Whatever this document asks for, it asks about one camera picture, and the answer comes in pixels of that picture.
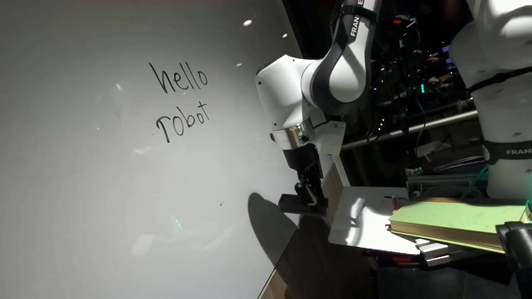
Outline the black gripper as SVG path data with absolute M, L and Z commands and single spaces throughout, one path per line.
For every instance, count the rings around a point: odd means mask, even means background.
M 297 173 L 297 180 L 302 183 L 307 207 L 320 207 L 322 198 L 312 190 L 322 178 L 318 155 L 312 144 L 294 150 L 284 150 L 287 167 Z

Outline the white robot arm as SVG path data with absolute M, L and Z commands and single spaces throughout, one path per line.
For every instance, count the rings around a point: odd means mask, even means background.
M 320 59 L 280 56 L 254 77 L 269 137 L 297 175 L 294 193 L 277 202 L 284 213 L 323 215 L 327 210 L 322 162 L 338 155 L 342 119 L 367 95 L 380 2 L 342 0 L 330 47 Z

